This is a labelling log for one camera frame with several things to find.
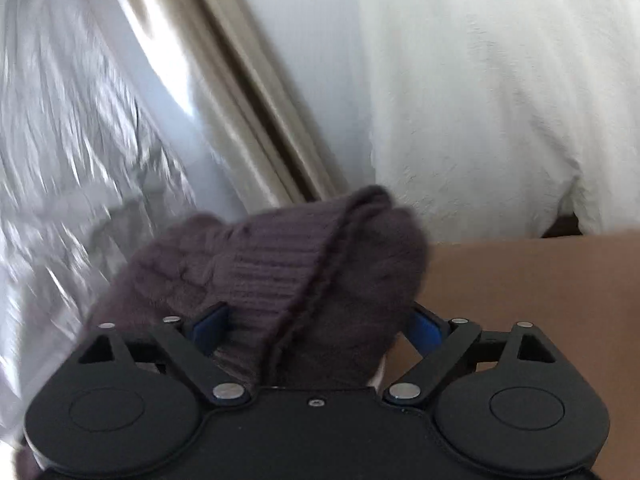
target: cable knit pattern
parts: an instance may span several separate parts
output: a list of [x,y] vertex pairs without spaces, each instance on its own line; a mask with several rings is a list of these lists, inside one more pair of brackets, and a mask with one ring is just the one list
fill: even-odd
[[411,313],[426,243],[381,187],[225,226],[197,215],[141,250],[98,302],[119,326],[225,301],[213,359],[250,387],[363,386]]

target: white fabric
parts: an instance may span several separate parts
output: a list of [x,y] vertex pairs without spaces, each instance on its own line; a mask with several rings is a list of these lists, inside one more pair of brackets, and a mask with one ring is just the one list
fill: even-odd
[[376,179],[436,241],[640,223],[640,0],[360,0]]

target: metal pin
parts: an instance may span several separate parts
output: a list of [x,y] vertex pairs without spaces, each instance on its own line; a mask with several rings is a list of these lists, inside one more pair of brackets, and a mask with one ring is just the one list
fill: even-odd
[[213,388],[213,395],[221,400],[235,400],[244,395],[244,386],[238,383],[222,383]]
[[397,383],[389,388],[389,394],[399,400],[415,399],[420,395],[420,386],[413,383]]

